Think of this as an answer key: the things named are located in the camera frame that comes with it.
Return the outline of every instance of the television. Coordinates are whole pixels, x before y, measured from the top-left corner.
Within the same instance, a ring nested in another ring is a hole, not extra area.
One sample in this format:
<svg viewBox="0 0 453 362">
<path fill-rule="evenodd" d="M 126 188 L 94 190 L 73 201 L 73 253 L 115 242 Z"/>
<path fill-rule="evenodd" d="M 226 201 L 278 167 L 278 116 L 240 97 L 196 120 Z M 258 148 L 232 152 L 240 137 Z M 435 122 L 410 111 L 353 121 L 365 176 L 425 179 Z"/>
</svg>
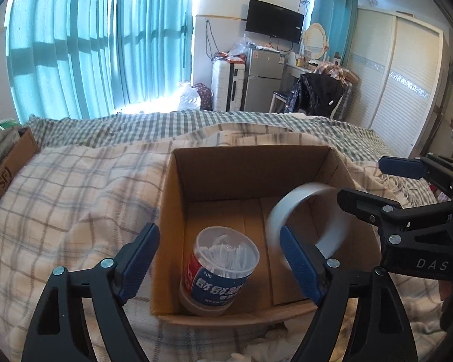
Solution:
<svg viewBox="0 0 453 362">
<path fill-rule="evenodd" d="M 304 15 L 264 1 L 250 0 L 246 31 L 300 42 Z"/>
</svg>

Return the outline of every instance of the wardrobe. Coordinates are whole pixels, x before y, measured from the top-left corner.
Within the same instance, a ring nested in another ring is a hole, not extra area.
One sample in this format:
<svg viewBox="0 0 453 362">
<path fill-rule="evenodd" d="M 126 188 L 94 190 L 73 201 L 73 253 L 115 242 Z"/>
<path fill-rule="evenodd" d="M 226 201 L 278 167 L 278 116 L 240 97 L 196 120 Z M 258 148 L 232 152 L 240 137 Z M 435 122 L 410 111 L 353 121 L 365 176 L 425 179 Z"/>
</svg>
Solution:
<svg viewBox="0 0 453 362">
<path fill-rule="evenodd" d="M 359 8 L 347 67 L 360 80 L 347 122 L 374 130 L 395 155 L 418 155 L 445 92 L 443 31 L 413 17 Z"/>
</svg>

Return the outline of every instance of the container label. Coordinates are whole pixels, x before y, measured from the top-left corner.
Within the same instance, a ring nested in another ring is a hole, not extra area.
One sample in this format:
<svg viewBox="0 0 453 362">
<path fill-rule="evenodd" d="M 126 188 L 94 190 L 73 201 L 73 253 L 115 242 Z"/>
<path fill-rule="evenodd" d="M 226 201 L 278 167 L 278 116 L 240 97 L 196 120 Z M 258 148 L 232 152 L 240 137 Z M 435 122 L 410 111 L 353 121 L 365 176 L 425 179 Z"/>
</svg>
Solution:
<svg viewBox="0 0 453 362">
<path fill-rule="evenodd" d="M 194 253 L 191 253 L 185 270 L 184 286 L 196 302 L 207 306 L 224 306 L 233 301 L 247 279 L 248 276 L 228 279 L 212 274 L 199 263 Z"/>
</svg>

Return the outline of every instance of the white tape roll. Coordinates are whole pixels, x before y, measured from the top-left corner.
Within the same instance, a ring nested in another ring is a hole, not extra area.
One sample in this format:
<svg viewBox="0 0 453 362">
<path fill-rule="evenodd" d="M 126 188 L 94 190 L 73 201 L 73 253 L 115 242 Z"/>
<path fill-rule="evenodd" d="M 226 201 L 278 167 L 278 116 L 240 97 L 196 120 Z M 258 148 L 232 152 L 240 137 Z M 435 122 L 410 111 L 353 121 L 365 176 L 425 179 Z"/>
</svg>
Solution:
<svg viewBox="0 0 453 362">
<path fill-rule="evenodd" d="M 337 204 L 337 192 L 338 189 L 313 182 L 295 188 L 273 208 L 267 219 L 267 243 L 269 250 L 275 256 L 278 256 L 287 267 L 290 266 L 280 247 L 280 229 L 285 225 L 292 211 L 302 201 L 313 196 L 321 195 L 332 199 L 326 229 L 320 240 L 315 244 L 320 253 L 328 259 L 344 242 L 353 216 L 341 210 Z"/>
</svg>

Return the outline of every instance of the refrigerator door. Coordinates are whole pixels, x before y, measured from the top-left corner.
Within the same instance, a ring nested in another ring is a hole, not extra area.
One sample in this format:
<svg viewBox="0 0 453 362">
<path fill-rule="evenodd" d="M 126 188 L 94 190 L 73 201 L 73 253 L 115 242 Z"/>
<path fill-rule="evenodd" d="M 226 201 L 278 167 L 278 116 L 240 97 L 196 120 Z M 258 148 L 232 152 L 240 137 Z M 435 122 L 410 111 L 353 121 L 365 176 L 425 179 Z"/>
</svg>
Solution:
<svg viewBox="0 0 453 362">
<path fill-rule="evenodd" d="M 248 74 L 261 78 L 281 79 L 284 72 L 284 61 L 283 54 L 251 49 Z"/>
<path fill-rule="evenodd" d="M 268 113 L 274 91 L 280 88 L 280 79 L 259 78 L 250 76 L 245 93 L 244 111 Z"/>
</svg>

